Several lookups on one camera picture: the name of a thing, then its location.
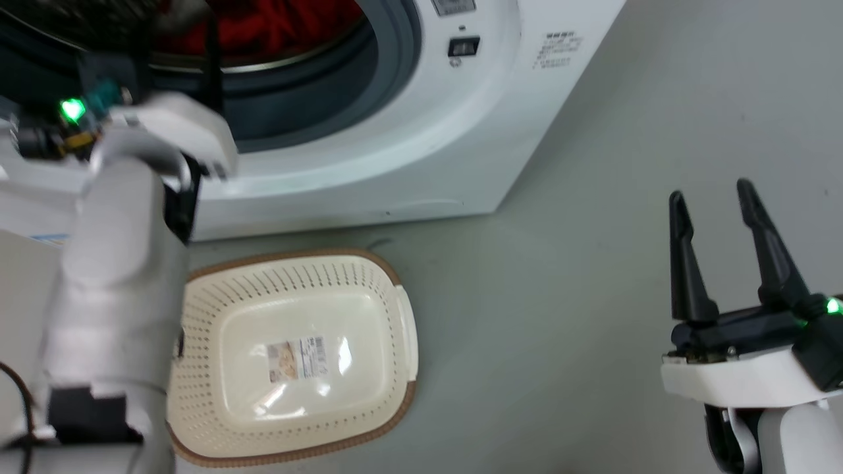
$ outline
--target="robotic arm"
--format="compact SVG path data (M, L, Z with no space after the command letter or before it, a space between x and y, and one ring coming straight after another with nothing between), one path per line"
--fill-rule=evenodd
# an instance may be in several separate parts
M19 141L43 153L70 138L87 147L91 179L50 295L43 370L30 383L37 440L22 429L15 449L0 451L2 473L174 470L166 396L186 246L201 178L231 175L236 147L220 115L180 94L91 118Z
M843 303L811 294L748 180L738 181L761 272L761 305L721 314L694 254L688 208L671 195L670 271L676 349L668 393L702 402L708 443L729 474L843 472L843 436L827 399L843 391Z

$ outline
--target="green led indicator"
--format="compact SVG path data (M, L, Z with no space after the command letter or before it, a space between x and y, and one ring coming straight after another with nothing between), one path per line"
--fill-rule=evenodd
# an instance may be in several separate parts
M62 102L62 115L72 123L76 123L85 115L85 104L79 99L68 99Z
M825 312L830 315L840 313L840 300L837 298L829 298L829 302L825 305Z

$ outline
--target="laundry basket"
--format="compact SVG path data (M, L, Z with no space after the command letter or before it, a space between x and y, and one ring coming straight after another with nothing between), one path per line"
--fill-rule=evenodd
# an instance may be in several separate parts
M168 394L176 452L255 466L386 434L412 402L416 324L395 271L362 250L260 256L196 272Z

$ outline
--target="red cloth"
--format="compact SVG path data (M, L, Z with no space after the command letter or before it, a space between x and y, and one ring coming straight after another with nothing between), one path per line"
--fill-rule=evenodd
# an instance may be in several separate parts
M217 15L224 56L307 51L333 40L362 16L354 0L217 0L209 4ZM158 48L202 55L205 28L203 22L183 36L161 38Z

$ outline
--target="floor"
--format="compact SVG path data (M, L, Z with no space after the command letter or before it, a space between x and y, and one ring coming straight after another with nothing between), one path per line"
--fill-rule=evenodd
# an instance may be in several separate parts
M659 378L668 194L722 310L757 303L741 176L810 288L843 289L841 17L836 0L629 0L497 214L197 245L195 268L369 248L415 306L418 392L393 432L247 472L717 472L702 407Z

